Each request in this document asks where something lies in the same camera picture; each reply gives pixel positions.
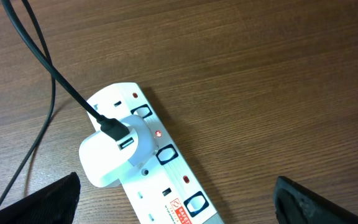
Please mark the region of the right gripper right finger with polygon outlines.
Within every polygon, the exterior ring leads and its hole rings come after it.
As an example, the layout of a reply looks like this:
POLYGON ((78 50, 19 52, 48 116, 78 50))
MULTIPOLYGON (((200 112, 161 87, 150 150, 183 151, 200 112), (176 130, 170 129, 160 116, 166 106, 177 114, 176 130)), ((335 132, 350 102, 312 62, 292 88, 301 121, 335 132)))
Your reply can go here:
POLYGON ((273 203, 279 224, 358 224, 358 216, 285 176, 277 178, 273 203))

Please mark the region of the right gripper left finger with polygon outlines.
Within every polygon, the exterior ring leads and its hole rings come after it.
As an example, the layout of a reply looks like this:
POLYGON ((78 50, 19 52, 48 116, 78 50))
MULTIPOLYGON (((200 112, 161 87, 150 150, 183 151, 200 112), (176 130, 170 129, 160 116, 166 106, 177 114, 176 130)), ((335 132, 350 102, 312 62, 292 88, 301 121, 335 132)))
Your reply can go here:
POLYGON ((80 199, 76 172, 0 210, 0 224, 72 224, 80 199))

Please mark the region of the white power strip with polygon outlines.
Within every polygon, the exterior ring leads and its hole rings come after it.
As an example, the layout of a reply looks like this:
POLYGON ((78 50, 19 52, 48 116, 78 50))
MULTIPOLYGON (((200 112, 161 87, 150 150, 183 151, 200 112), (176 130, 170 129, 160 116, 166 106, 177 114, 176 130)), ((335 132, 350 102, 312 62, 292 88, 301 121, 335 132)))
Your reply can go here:
MULTIPOLYGON (((141 223, 223 222, 138 84, 109 85, 87 102, 99 114, 120 122, 130 115, 138 115, 154 135, 157 153, 119 184, 141 223)), ((97 120, 94 117, 90 120, 95 130, 101 131, 97 120)))

